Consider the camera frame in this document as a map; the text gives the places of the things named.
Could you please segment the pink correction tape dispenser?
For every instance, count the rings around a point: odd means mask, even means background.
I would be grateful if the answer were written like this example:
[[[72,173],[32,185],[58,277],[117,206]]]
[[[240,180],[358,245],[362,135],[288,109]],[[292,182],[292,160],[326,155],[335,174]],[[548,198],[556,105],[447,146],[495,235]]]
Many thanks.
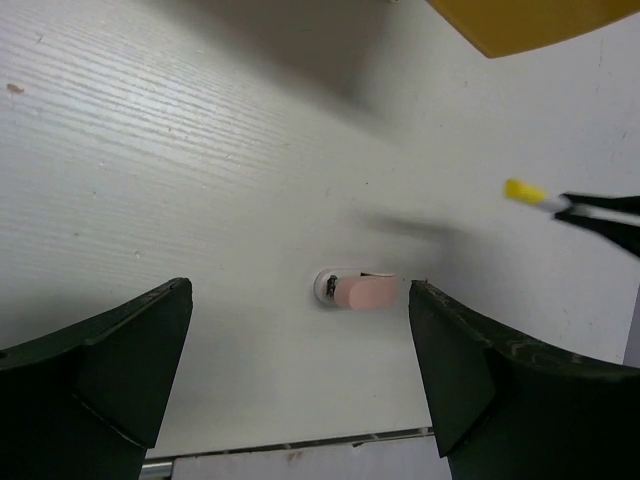
[[[313,283],[323,305],[342,310],[379,310],[394,305],[398,296],[395,274],[362,269],[326,269]]]

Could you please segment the white marker yellow cap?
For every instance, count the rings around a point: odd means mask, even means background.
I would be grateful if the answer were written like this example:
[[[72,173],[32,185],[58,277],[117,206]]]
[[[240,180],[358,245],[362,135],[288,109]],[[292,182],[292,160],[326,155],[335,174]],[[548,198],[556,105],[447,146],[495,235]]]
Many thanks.
[[[507,179],[504,182],[503,194],[510,201],[552,215],[573,214],[586,217],[591,215],[588,208],[572,203],[566,196],[550,195],[538,186],[515,178]]]

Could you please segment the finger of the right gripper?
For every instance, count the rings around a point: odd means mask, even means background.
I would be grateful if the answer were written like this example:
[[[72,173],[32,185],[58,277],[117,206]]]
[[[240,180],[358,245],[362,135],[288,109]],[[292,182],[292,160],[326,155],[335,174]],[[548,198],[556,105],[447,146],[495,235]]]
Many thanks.
[[[607,197],[581,195],[575,193],[564,193],[563,197],[571,202],[572,205],[582,205],[589,207],[597,207],[604,210],[610,210],[620,213],[639,213],[640,197]]]
[[[554,219],[593,232],[614,243],[629,254],[639,257],[639,227],[570,213],[556,213]]]

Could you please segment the yellow drawer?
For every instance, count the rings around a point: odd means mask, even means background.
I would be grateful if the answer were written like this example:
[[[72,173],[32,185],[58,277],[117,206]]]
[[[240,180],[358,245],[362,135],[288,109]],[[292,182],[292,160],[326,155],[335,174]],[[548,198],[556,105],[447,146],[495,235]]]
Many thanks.
[[[573,39],[639,12],[637,0],[429,0],[488,58]]]

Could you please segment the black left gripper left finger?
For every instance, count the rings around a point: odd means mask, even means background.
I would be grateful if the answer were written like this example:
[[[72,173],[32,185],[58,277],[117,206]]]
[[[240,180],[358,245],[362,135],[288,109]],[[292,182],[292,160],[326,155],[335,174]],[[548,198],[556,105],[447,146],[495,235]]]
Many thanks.
[[[1,352],[4,479],[136,479],[155,447],[187,337],[175,278]]]

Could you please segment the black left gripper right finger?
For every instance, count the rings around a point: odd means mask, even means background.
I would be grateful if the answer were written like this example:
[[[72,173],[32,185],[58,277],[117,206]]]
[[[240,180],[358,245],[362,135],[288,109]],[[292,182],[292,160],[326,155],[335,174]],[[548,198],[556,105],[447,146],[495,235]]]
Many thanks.
[[[550,345],[432,284],[409,321],[436,445],[455,479],[635,479],[639,372]]]

